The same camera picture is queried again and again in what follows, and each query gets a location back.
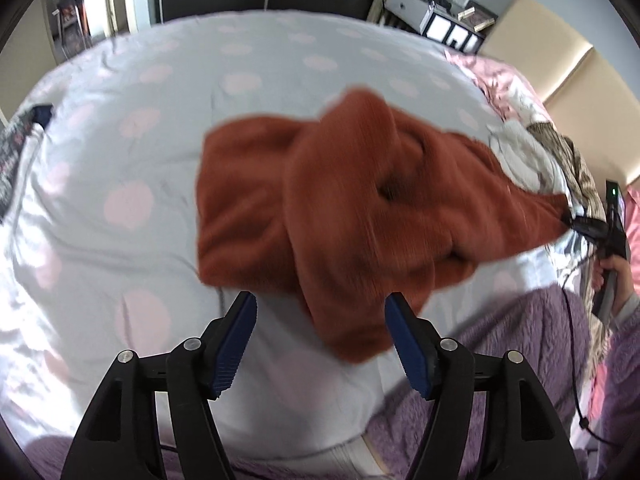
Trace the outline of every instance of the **beige headboard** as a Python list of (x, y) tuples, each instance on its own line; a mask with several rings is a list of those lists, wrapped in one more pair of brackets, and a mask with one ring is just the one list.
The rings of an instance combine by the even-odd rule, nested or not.
[(584, 156), (601, 196), (606, 179), (625, 187), (640, 177), (640, 102), (560, 17), (535, 0), (514, 0), (479, 53), (529, 79), (557, 130)]

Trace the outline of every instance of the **pink polka dot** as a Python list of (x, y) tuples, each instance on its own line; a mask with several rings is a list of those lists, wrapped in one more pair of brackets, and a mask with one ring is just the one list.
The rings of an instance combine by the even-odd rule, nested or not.
[(113, 70), (109, 70), (108, 68), (101, 66), (95, 75), (99, 79), (108, 79), (113, 75)]
[(466, 110), (463, 110), (462, 108), (458, 109), (458, 115), (460, 116), (460, 120), (469, 128), (473, 129), (473, 130), (477, 130), (478, 129), (478, 121), (476, 121), (473, 116), (467, 112)]
[(51, 92), (55, 87), (55, 81), (41, 81), (33, 89), (33, 94), (37, 96), (44, 96)]
[(460, 68), (460, 70), (455, 70), (453, 73), (453, 77), (455, 77), (458, 81), (465, 81), (468, 82), (470, 80), (473, 80), (476, 76), (473, 75), (472, 72), (469, 72), (468, 75), (465, 74), (464, 70), (466, 70), (465, 68)]
[(494, 292), (499, 295), (518, 293), (518, 283), (506, 270), (501, 270), (494, 276)]
[(62, 357), (50, 350), (44, 351), (44, 362), (52, 373), (61, 383), (69, 382), (69, 367), (66, 365)]
[(296, 19), (293, 16), (278, 16), (276, 18), (276, 21), (278, 23), (281, 23), (283, 25), (295, 25), (296, 24)]
[(40, 254), (37, 257), (40, 264), (35, 267), (35, 277), (40, 288), (51, 290), (62, 272), (62, 262), (53, 248), (44, 242), (40, 247)]
[(373, 50), (372, 48), (363, 48), (360, 50), (364, 56), (367, 56), (369, 59), (373, 61), (386, 61), (386, 56), (381, 54), (377, 50)]
[(429, 50), (427, 50), (427, 54), (429, 54), (430, 56), (436, 57), (437, 59), (444, 58), (444, 54), (441, 53), (439, 50), (436, 50), (435, 48), (430, 48)]
[(165, 81), (172, 73), (173, 67), (166, 64), (153, 65), (140, 74), (141, 83), (161, 83)]
[(318, 72), (330, 72), (338, 68), (338, 64), (333, 59), (325, 56), (308, 56), (303, 62), (307, 67)]
[(254, 48), (242, 43), (228, 43), (220, 47), (220, 52), (225, 56), (246, 56), (251, 54)]
[(325, 97), (322, 101), (326, 106), (334, 106), (340, 102), (340, 94), (331, 94), (329, 97)]
[(281, 402), (298, 413), (323, 409), (337, 401), (344, 383), (336, 363), (309, 350), (295, 350), (268, 368), (271, 387)]
[(407, 97), (416, 98), (420, 95), (418, 87), (404, 79), (393, 78), (389, 80), (389, 84), (396, 92)]
[(340, 27), (340, 28), (336, 28), (335, 31), (338, 32), (338, 34), (341, 34), (343, 36), (347, 36), (348, 38), (361, 38), (362, 37), (362, 34), (360, 34), (356, 30), (353, 30), (351, 28)]
[(218, 32), (222, 32), (223, 34), (233, 34), (234, 32), (242, 32), (243, 30), (243, 27), (236, 27), (235, 25), (220, 25), (218, 27)]
[(81, 62), (93, 61), (95, 59), (98, 59), (101, 56), (102, 56), (101, 50), (97, 48), (92, 48), (90, 50), (85, 50), (84, 52), (80, 53), (78, 56), (75, 57), (74, 60), (77, 59), (77, 60), (80, 60)]
[(126, 292), (115, 309), (115, 327), (122, 344), (140, 357), (169, 350), (171, 317), (164, 303), (143, 288)]
[(66, 181), (71, 174), (71, 167), (66, 162), (57, 163), (42, 183), (42, 190), (49, 196), (60, 196), (66, 187)]
[(154, 196), (144, 182), (134, 181), (110, 191), (104, 202), (104, 217), (112, 225), (133, 231), (151, 216)]
[(157, 108), (134, 110), (120, 123), (120, 134), (139, 139), (159, 123), (161, 115)]
[(436, 75), (431, 75), (431, 81), (433, 82), (434, 85), (436, 85), (438, 88), (440, 88), (441, 90), (451, 90), (451, 85), (449, 83), (447, 83), (446, 81), (444, 81), (443, 78), (436, 76)]
[(262, 79), (252, 72), (227, 74), (222, 79), (222, 89), (229, 95), (240, 95), (257, 90), (262, 86)]
[(480, 107), (482, 108), (482, 110), (484, 110), (488, 114), (495, 115), (495, 110), (492, 108), (492, 106), (489, 103), (482, 103)]
[(295, 41), (296, 43), (311, 44), (316, 40), (316, 37), (312, 36), (311, 34), (299, 32), (297, 34), (289, 34), (289, 39), (291, 41)]
[(66, 79), (61, 79), (59, 81), (56, 82), (55, 85), (53, 85), (53, 91), (54, 92), (66, 92), (69, 90), (69, 87), (71, 86), (71, 76), (69, 76)]
[(81, 105), (73, 112), (71, 112), (68, 120), (66, 120), (66, 124), (68, 124), (70, 128), (78, 128), (82, 123), (84, 123), (89, 117), (94, 114), (94, 110), (95, 105), (92, 103)]
[(11, 411), (14, 412), (15, 415), (19, 416), (22, 420), (28, 420), (29, 415), (22, 406), (17, 404), (14, 400), (10, 400), (9, 405), (11, 406)]
[(421, 61), (422, 60), (422, 56), (420, 56), (420, 54), (418, 54), (415, 50), (404, 49), (402, 52), (407, 57), (413, 59), (414, 61)]
[(160, 43), (154, 47), (156, 52), (171, 52), (180, 46), (180, 42), (177, 40), (168, 40), (164, 43)]

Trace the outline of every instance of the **white polka dot bedsheet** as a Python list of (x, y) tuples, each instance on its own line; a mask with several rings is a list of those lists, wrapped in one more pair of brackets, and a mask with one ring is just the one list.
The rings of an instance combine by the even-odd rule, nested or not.
[[(119, 351), (169, 351), (231, 304), (236, 291), (196, 275), (194, 179), (212, 126), (254, 113), (316, 116), (366, 85), (487, 142), (486, 126), (501, 119), (441, 49), (337, 16), (232, 13), (105, 41), (45, 76), (22, 109), (51, 102), (55, 115), (28, 140), (1, 228), (0, 414), (18, 443), (73, 435)], [(556, 282), (580, 250), (566, 235), (481, 266), (422, 315), (452, 335)], [(402, 377), (394, 350), (339, 362), (295, 299), (261, 295), (234, 384), (212, 411), (231, 454), (303, 456), (359, 435)], [(158, 418), (171, 444), (162, 396)]]

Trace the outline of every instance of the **orange fleece cloth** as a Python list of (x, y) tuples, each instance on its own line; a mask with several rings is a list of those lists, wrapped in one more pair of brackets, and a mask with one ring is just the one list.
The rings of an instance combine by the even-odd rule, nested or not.
[(388, 294), (402, 292), (417, 313), (479, 263), (567, 229), (564, 195), (521, 190), (484, 144), (365, 89), (316, 121), (216, 128), (196, 198), (202, 282), (297, 294), (322, 341), (353, 363), (391, 346)]

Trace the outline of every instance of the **metal screw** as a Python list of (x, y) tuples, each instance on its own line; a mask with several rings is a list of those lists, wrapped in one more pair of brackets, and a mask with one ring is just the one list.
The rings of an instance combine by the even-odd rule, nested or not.
[(456, 348), (458, 348), (458, 343), (453, 341), (453, 339), (443, 339), (440, 342), (440, 347), (447, 352), (453, 352)]
[(516, 363), (516, 364), (520, 364), (521, 362), (524, 361), (524, 357), (522, 357), (522, 354), (517, 350), (511, 350), (507, 354), (507, 359), (509, 359), (509, 361), (511, 361), (512, 363)]
[(121, 363), (128, 363), (133, 359), (133, 352), (131, 350), (123, 350), (118, 354), (118, 361)]
[(184, 349), (185, 350), (197, 350), (198, 348), (200, 348), (200, 345), (202, 343), (200, 342), (200, 340), (197, 337), (192, 337), (190, 339), (187, 339), (187, 341), (184, 342)]

